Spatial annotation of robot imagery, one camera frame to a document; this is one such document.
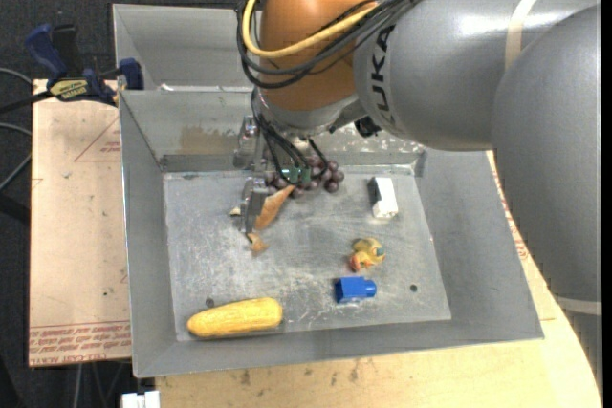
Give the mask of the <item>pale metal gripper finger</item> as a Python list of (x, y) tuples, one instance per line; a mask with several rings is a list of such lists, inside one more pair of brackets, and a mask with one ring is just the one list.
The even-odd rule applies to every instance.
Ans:
[(246, 178), (241, 195), (241, 218), (243, 225), (252, 225), (253, 215), (251, 209), (251, 201), (253, 194), (253, 178)]
[(256, 230), (256, 221), (260, 217), (266, 199), (269, 196), (268, 186), (255, 187), (251, 194), (251, 231)]

